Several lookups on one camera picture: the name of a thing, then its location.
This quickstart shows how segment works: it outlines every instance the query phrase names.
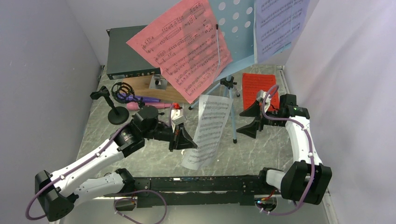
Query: white wall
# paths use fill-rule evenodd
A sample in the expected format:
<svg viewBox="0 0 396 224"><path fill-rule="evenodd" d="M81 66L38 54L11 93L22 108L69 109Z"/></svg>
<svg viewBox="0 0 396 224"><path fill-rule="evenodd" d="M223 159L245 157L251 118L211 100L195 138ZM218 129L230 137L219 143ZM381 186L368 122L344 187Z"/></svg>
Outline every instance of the white wall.
<svg viewBox="0 0 396 224"><path fill-rule="evenodd" d="M396 3L322 0L286 63L342 224L395 223Z"/></svg>
<svg viewBox="0 0 396 224"><path fill-rule="evenodd" d="M107 64L106 30L147 25L179 0L67 0L100 64Z"/></svg>
<svg viewBox="0 0 396 224"><path fill-rule="evenodd" d="M65 0L0 0L1 224L48 223L34 177L76 159L98 72Z"/></svg>

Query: marble floor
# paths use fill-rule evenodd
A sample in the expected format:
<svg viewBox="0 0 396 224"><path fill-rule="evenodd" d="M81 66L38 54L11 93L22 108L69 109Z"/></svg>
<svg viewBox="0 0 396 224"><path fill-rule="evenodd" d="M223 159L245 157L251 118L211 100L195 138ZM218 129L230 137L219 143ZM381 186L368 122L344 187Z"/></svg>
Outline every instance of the marble floor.
<svg viewBox="0 0 396 224"><path fill-rule="evenodd" d="M243 69L233 76L237 82L241 97L237 98L234 92L234 108L236 114L236 126L242 127L250 123L253 118L239 117L243 111L241 80L243 73L275 74L276 81L280 85L279 94L285 94L285 87L280 73L275 65L254 65ZM105 85L108 89L120 80L109 80L106 70L102 75L98 88ZM224 86L215 90L211 95L222 95ZM184 104L184 113L187 116L185 123L190 136L194 136L198 124L198 107L189 111L188 104ZM92 104L90 117L86 126L84 138L78 153L78 158L99 146L109 138L119 126L111 125L107 120L109 107L103 98ZM127 168L133 176L199 176L199 175L257 175L263 167L288 169L292 165L292 150L289 136L284 127L265 126L258 133L256 139L243 134L237 134L238 143L233 143L231 118L228 119L221 137L217 158L214 162L200 170L190 170L181 166L181 151L168 150L168 142L157 140L146 141L146 146L122 161L116 162L101 170L97 177L107 172L113 172L117 168Z"/></svg>

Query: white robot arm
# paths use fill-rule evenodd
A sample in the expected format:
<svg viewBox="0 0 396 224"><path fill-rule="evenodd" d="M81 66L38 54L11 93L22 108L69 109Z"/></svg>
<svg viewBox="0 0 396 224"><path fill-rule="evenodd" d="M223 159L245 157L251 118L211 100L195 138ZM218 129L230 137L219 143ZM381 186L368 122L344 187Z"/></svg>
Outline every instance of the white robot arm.
<svg viewBox="0 0 396 224"><path fill-rule="evenodd" d="M269 92L275 88L278 86L274 85ZM262 90L257 93L256 101L240 113L243 117L255 117L254 121L238 128L237 132L256 138L257 131L261 131L264 125L285 127L290 137L293 164L285 171L264 168L260 177L265 184L279 189L285 199L293 201L302 199L306 203L319 204L330 182L332 172L330 167L323 166L316 152L308 110L297 105L295 95L285 94L280 96L279 108L275 112L269 112L272 97L269 95L268 92Z"/></svg>
<svg viewBox="0 0 396 224"><path fill-rule="evenodd" d="M177 115L183 115L183 109L179 106L173 110L177 111ZM126 169L117 169L114 173L97 179L89 178L144 147L144 139L168 141L170 151L197 148L184 128L185 119L173 117L170 125L164 124L158 120L158 110L155 107L144 106L129 124L117 130L92 152L51 174L45 170L38 173L35 176L36 196L28 205L26 217L37 220L46 216L53 222L66 216L75 206L95 197L132 192L134 178ZM29 209L36 198L45 213L42 217L29 215Z"/></svg>

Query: white sheet music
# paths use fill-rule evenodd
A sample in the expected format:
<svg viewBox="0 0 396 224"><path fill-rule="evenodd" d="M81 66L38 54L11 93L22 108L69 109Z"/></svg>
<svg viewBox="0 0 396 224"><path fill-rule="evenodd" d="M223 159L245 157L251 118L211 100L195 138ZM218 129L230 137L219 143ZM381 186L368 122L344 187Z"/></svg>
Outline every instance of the white sheet music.
<svg viewBox="0 0 396 224"><path fill-rule="evenodd" d="M257 0L255 38L262 63L302 31L310 0Z"/></svg>
<svg viewBox="0 0 396 224"><path fill-rule="evenodd" d="M232 104L233 100L226 97L199 97L198 126L194 135L194 142L198 148L186 150L182 166L197 170L211 164L216 156Z"/></svg>

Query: black round base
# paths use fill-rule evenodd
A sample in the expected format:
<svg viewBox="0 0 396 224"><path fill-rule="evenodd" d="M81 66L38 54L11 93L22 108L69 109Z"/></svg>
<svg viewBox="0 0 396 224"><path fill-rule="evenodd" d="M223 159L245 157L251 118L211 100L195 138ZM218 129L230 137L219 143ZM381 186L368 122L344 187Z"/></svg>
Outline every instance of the black round base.
<svg viewBox="0 0 396 224"><path fill-rule="evenodd" d="M120 125L125 121L127 121L129 118L129 111L125 107L117 106L116 109L118 115L115 113L113 109L109 111L109 114L107 115L107 119L109 119L109 122L112 125Z"/></svg>

